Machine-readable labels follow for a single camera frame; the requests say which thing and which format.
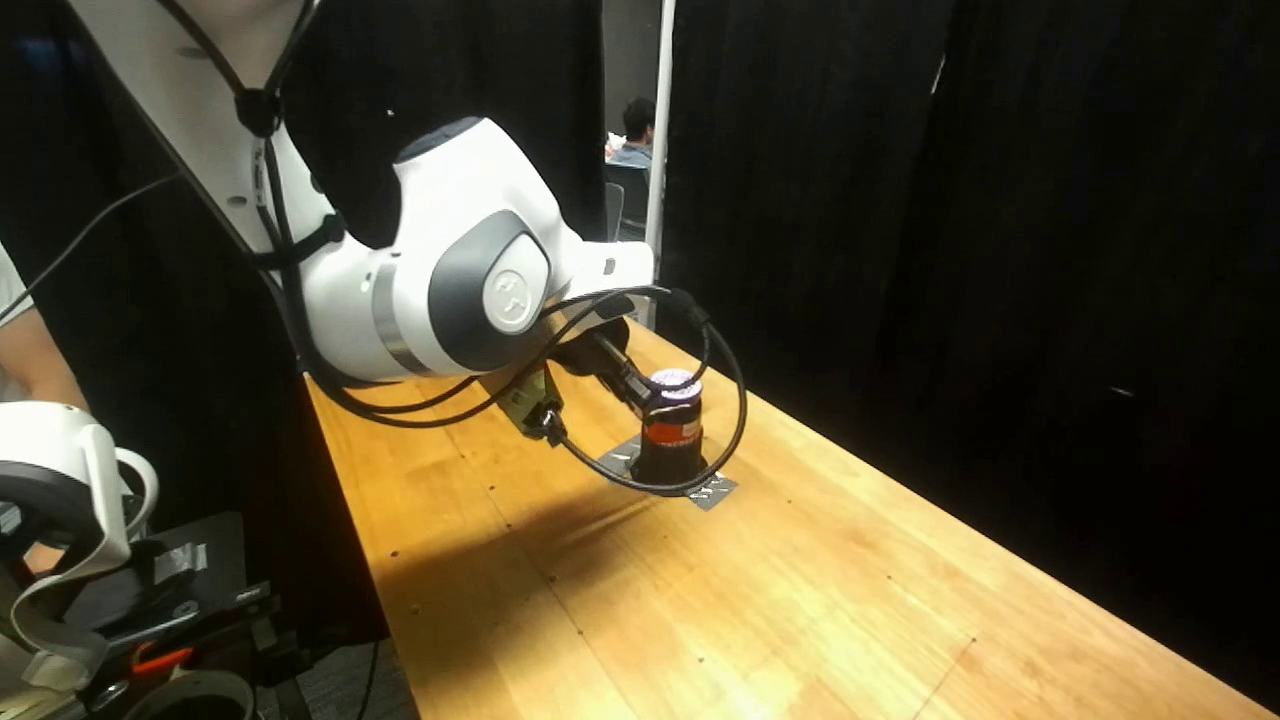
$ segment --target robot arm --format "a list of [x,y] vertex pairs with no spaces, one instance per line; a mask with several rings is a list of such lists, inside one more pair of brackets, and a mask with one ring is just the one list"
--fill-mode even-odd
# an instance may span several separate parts
[[276,78],[318,0],[73,9],[239,248],[295,265],[293,319],[352,384],[489,376],[532,350],[547,306],[651,285],[651,248],[585,246],[492,122],[447,123],[399,151],[394,248],[372,254],[331,225],[276,111]]

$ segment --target wooden table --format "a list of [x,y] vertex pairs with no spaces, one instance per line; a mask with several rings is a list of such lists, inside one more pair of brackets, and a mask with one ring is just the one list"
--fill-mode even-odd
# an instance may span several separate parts
[[[651,337],[631,357],[688,364]],[[635,432],[593,381],[560,388],[585,447]],[[443,432],[322,391],[318,414],[420,717],[1267,717],[755,398],[713,513],[500,414]],[[709,436],[730,422],[713,381]]]

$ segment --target cylindrical object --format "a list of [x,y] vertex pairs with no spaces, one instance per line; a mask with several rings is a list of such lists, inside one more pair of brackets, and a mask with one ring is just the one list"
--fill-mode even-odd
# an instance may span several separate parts
[[651,372],[657,401],[639,414],[639,455],[631,477],[639,483],[688,483],[705,460],[705,388],[686,369]]

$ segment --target cable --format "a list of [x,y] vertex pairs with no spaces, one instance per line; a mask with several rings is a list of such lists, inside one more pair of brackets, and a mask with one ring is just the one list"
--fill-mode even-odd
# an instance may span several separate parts
[[148,196],[148,192],[156,192],[162,186],[173,186],[173,179],[179,179],[179,176],[148,179],[148,186],[117,196],[110,208],[99,208],[99,211],[67,242],[67,248],[59,248],[56,260],[53,260],[46,274],[38,274],[32,285],[0,312],[0,326],[5,326],[29,295],[38,295],[38,287],[40,287],[56,268],[67,265],[67,258],[98,231],[98,225],[103,225],[103,219],[110,219],[111,211],[122,211],[126,206],[133,206],[133,202],[142,202],[142,196]]
[[[273,192],[273,208],[276,208],[276,219],[273,219],[270,208],[265,208],[265,196],[259,196],[259,217],[265,217],[273,248],[290,254],[293,231],[290,231],[285,186],[281,186],[281,163],[276,163],[273,139],[259,137],[259,151],[256,156],[270,169],[270,192]],[[281,285],[285,285],[285,326],[293,331],[293,343],[299,351],[306,372],[318,381],[318,388],[330,401],[337,401],[344,414],[352,414],[359,422],[394,424],[394,427],[447,427],[447,424],[479,417],[483,408],[492,408],[506,391],[514,391],[532,372],[532,369],[516,372],[506,388],[497,388],[489,401],[479,401],[479,405],[472,405],[465,414],[436,417],[436,422],[406,422],[399,414],[436,408],[436,405],[454,401],[457,391],[465,391],[470,384],[476,384],[476,376],[470,376],[457,388],[447,388],[447,391],[442,391],[434,401],[420,401],[420,405],[394,405],[394,408],[368,405],[368,401],[347,391],[344,376],[318,350],[311,330],[307,330],[307,306],[306,306],[306,287],[299,287],[299,268],[285,265],[281,268]]]
[[631,481],[631,477],[615,477],[607,474],[603,465],[597,465],[566,427],[566,417],[558,417],[558,443],[566,443],[582,465],[589,465],[597,477],[613,481],[613,483],[624,483],[631,492],[649,492],[649,496],[680,496],[680,492],[694,492],[699,483],[709,483],[742,447],[745,432],[749,432],[749,384],[745,384],[745,372],[742,372],[742,362],[737,351],[730,350],[730,340],[705,326],[709,340],[724,351],[730,362],[730,376],[737,381],[737,424],[734,424],[734,436],[724,443],[724,453],[696,477],[688,477],[686,483],[645,483],[645,481]]
[[[665,285],[589,294],[589,295],[560,302],[560,306],[552,306],[547,312],[566,312],[566,310],[573,310],[573,306],[607,306],[607,302],[615,302],[615,295],[649,295],[649,302],[657,302],[657,306],[676,306],[676,310],[688,318],[688,326],[699,326],[699,330],[713,326],[709,312],[705,312],[688,294],[665,287]],[[694,372],[688,381],[680,381],[680,384],[657,384],[657,381],[649,381],[649,376],[639,376],[639,381],[645,381],[649,391],[680,391],[680,388],[694,388],[694,384],[705,381],[709,357],[713,357],[713,343],[709,343],[709,331],[705,331],[699,364],[696,364],[696,372]]]

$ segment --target black background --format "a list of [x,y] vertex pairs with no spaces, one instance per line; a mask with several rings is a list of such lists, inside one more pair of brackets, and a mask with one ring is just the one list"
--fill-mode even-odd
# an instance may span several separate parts
[[[0,231],[32,274],[170,159],[59,6],[0,9]],[[465,111],[593,231],[597,51],[589,0],[330,0],[290,111],[372,246],[389,156]],[[761,398],[1280,706],[1276,78],[1267,0],[680,6],[665,282]],[[375,632],[285,331],[194,192],[40,306],[164,522],[256,518],[306,624]]]

